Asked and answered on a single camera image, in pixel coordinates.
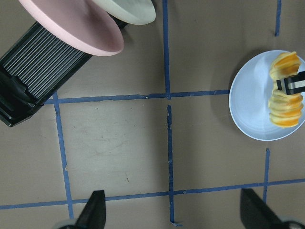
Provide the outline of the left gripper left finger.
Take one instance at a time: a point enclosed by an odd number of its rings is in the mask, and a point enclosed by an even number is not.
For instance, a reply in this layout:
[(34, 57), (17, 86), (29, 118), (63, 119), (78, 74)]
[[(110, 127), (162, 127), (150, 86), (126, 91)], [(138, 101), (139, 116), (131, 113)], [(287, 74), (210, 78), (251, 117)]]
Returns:
[(103, 229), (106, 223), (104, 190), (94, 191), (74, 227), (76, 229)]

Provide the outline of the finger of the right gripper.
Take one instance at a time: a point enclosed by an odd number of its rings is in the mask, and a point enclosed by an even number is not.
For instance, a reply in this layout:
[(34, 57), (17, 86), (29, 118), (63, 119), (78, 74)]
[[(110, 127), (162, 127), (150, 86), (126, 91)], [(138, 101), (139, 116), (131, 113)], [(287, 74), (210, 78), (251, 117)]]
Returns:
[(305, 80), (305, 71), (298, 72), (296, 75), (289, 76), (288, 78), (285, 79), (285, 81), (288, 83), (295, 83), (304, 80)]
[(282, 79), (276, 81), (278, 90), (285, 94), (298, 94), (305, 91), (305, 81), (289, 81), (288, 79)]

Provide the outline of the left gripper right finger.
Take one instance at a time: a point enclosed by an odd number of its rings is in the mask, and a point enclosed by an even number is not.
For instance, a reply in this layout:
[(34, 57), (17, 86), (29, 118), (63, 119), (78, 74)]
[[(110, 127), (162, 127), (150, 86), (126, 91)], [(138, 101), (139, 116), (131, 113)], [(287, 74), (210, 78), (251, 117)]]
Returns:
[(251, 188), (241, 189), (240, 219), (246, 229), (289, 228)]

